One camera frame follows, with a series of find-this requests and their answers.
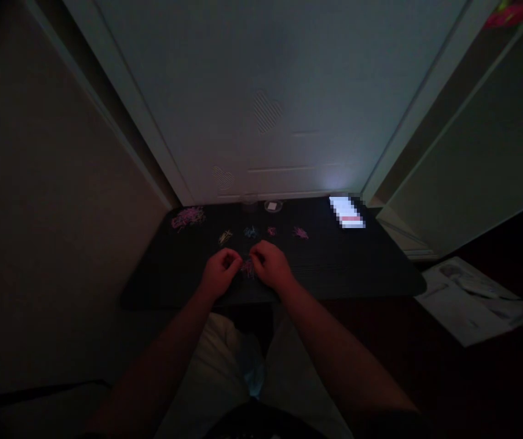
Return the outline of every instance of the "dark table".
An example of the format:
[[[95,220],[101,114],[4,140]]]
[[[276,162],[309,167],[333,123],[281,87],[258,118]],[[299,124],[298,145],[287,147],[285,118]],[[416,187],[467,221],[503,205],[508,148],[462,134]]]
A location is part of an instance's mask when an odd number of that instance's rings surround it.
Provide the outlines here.
[[[203,206],[205,221],[179,232],[171,221],[184,208],[166,215],[159,230],[121,296],[129,310],[182,307],[200,282],[207,259],[221,247],[218,239],[225,230],[233,236],[226,247],[239,252],[243,260],[249,249],[265,239],[287,256],[296,279],[317,299],[372,296],[415,296],[426,283],[377,220],[360,201],[353,200],[364,222],[363,229],[342,229],[328,197],[284,201],[280,212],[266,212],[263,203],[253,213],[242,204]],[[246,227],[254,226],[258,238],[248,238]],[[308,233],[308,239],[294,236],[294,227]],[[267,228],[275,227],[276,236]],[[239,273],[217,305],[275,302],[277,295],[256,277]]]

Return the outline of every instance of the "hand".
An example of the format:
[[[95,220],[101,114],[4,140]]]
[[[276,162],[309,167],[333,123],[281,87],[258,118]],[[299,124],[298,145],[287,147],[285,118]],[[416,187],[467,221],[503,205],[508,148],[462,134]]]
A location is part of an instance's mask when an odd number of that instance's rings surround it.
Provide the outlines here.
[[[218,299],[225,294],[242,264],[243,260],[239,253],[235,250],[223,248],[206,262],[198,291],[210,294]]]
[[[268,287],[278,290],[295,280],[286,255],[275,245],[261,241],[251,248],[249,256],[258,278]]]

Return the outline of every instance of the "forearm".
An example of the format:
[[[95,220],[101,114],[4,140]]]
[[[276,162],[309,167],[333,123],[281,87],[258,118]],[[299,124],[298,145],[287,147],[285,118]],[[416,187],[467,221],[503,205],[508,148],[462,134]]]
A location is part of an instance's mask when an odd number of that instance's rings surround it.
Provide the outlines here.
[[[113,437],[149,437],[169,408],[214,298],[198,289],[165,330],[115,384],[86,431]]]
[[[348,423],[416,410],[377,359],[293,278],[277,291],[326,389]]]

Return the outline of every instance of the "beige wall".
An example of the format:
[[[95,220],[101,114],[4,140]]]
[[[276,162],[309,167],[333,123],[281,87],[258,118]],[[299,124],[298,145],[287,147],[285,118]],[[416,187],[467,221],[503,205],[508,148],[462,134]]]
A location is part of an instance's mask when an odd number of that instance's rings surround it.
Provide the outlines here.
[[[0,392],[101,377],[118,295],[165,213],[37,23],[5,6]]]

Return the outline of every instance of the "person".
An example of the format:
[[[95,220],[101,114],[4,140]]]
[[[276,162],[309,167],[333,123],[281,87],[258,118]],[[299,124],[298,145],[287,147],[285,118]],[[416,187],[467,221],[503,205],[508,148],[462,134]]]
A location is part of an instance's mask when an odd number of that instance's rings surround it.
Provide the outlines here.
[[[236,251],[222,249],[208,260],[186,306],[115,384],[86,435],[429,436],[409,397],[296,281],[284,253],[261,241],[250,257],[281,300],[265,362],[251,360],[261,356],[258,343],[211,313],[243,264]]]

